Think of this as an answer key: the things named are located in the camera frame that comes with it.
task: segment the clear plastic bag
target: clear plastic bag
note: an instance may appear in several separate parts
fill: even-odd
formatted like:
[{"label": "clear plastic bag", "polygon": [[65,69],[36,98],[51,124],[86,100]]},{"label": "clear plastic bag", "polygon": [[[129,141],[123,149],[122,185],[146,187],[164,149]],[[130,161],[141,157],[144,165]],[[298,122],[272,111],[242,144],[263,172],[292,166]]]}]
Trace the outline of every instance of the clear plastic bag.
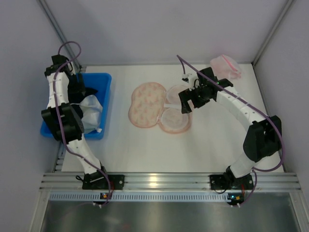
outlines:
[{"label": "clear plastic bag", "polygon": [[221,55],[211,60],[211,68],[218,79],[239,79],[241,68],[231,57]]},{"label": "clear plastic bag", "polygon": [[80,108],[83,111],[82,122],[84,125],[84,132],[90,133],[91,131],[99,131],[101,114],[103,107],[95,95],[89,95],[82,100]]}]

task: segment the vertical metal post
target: vertical metal post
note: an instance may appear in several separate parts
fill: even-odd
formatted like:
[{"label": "vertical metal post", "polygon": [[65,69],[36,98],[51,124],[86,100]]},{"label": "vertical metal post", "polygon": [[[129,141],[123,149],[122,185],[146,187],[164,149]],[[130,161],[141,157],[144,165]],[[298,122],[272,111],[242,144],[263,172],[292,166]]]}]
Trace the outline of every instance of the vertical metal post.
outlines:
[{"label": "vertical metal post", "polygon": [[267,37],[265,38],[265,40],[263,41],[260,49],[258,50],[253,62],[252,62],[252,66],[255,67],[256,64],[258,63],[258,61],[260,60],[261,56],[263,55],[263,53],[265,52],[266,48],[268,47],[270,41],[273,39],[275,33],[277,32],[279,26],[281,25],[283,19],[285,18],[285,16],[287,15],[288,11],[291,9],[293,3],[296,0],[287,0],[285,5],[283,6],[277,20],[275,21],[274,25],[272,26],[270,32],[268,33]]},{"label": "vertical metal post", "polygon": [[[61,41],[61,43],[63,44],[65,42],[67,42],[68,40],[64,36],[59,24],[56,21],[56,18],[54,17],[54,15],[52,13],[52,11],[49,9],[47,2],[45,0],[37,0],[37,3],[42,8],[43,12],[45,13],[45,15],[46,15],[48,21],[51,23],[52,27],[54,28],[58,38]],[[64,48],[66,49],[66,51],[69,55],[69,58],[72,59],[73,57],[75,57],[75,54],[74,54],[74,52],[73,52],[73,50],[72,50],[72,48],[70,47],[69,44],[65,45]],[[74,63],[75,70],[77,72],[79,72],[81,65],[78,62],[78,60],[74,60],[73,63]]]}]

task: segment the white arm segment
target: white arm segment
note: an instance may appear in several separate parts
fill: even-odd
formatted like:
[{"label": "white arm segment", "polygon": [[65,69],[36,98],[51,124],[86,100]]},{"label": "white arm segment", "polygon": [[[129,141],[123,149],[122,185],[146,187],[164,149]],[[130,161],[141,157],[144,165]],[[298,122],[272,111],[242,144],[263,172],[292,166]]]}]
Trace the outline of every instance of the white arm segment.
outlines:
[{"label": "white arm segment", "polygon": [[[236,96],[241,97],[234,87],[226,87],[225,89],[234,93]],[[265,120],[265,118],[259,113],[224,91],[218,91],[217,102],[229,110],[229,112],[242,124],[246,131],[248,131],[252,122]],[[250,173],[252,167],[256,164],[257,163],[250,160],[246,154],[242,152],[238,160],[230,166],[230,169],[235,178],[240,178]]]},{"label": "white arm segment", "polygon": [[[68,148],[70,149],[70,151],[77,153],[81,156],[83,156],[86,160],[88,160],[90,163],[92,163],[93,165],[95,165],[98,169],[101,169],[101,164],[100,164],[100,160],[98,160],[92,153],[92,151],[90,150],[84,134],[82,135],[82,139],[81,140],[73,140],[71,142],[68,143]],[[90,166],[89,164],[87,164],[84,159],[82,158],[78,158],[84,168],[84,173],[85,174],[92,174],[95,173],[97,170]]]},{"label": "white arm segment", "polygon": [[[49,102],[47,105],[48,107],[55,108],[55,97],[54,97],[54,89],[53,89],[53,82],[54,82],[54,75],[55,73],[52,73],[50,76],[47,76],[48,84],[49,84]],[[62,103],[69,103],[68,98],[68,84],[69,84],[69,78],[64,72],[59,72],[56,77],[56,95],[57,95],[57,102],[58,106],[60,106]],[[95,165],[97,168],[101,169],[100,160],[98,160],[93,153],[91,152],[84,134],[82,134],[81,140],[73,140],[70,141],[67,144],[70,151],[77,153],[83,157],[86,158],[90,163]],[[85,174],[91,174],[95,173],[97,170],[87,164],[82,158],[78,158],[84,168]]]}]

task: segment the blue tray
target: blue tray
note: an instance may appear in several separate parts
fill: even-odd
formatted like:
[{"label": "blue tray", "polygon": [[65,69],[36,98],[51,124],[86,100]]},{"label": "blue tray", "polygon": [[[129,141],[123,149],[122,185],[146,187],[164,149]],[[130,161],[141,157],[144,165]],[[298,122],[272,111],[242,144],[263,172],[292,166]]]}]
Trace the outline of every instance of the blue tray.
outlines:
[{"label": "blue tray", "polygon": [[[111,82],[112,77],[108,73],[83,73],[84,84],[86,87],[91,87],[96,89],[98,92],[95,94],[98,101],[103,107],[102,115],[101,115],[101,123],[100,128],[101,132],[92,131],[88,134],[84,134],[86,139],[102,139],[104,136],[104,129],[106,123],[106,116],[108,110],[108,104],[111,93]],[[41,126],[41,135],[48,138],[53,138],[52,133],[48,129],[46,123],[43,121]]]}]

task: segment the metal grille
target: metal grille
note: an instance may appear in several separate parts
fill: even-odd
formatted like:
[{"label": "metal grille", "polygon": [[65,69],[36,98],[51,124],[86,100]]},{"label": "metal grille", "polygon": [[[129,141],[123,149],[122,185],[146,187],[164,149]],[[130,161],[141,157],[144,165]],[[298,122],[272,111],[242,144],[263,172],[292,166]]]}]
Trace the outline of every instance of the metal grille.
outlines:
[{"label": "metal grille", "polygon": [[[52,192],[50,201],[105,201],[106,192]],[[229,202],[226,194],[178,192],[114,192],[114,202]]]}]

